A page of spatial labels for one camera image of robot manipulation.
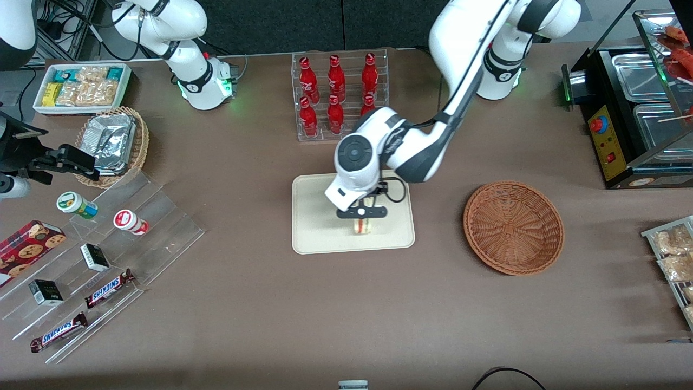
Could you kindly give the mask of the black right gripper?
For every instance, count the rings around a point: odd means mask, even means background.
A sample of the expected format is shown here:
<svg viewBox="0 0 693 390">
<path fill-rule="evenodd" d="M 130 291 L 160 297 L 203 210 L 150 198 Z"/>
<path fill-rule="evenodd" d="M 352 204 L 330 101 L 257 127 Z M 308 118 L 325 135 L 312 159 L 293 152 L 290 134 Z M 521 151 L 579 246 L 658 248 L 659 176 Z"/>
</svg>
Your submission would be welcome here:
<svg viewBox="0 0 693 390">
<path fill-rule="evenodd" d="M 28 151 L 28 171 L 55 171 L 74 173 L 91 181 L 98 181 L 101 173 L 96 168 L 88 170 L 84 166 L 95 166 L 95 158 L 79 148 L 62 144 L 58 149 L 35 146 Z"/>
</svg>

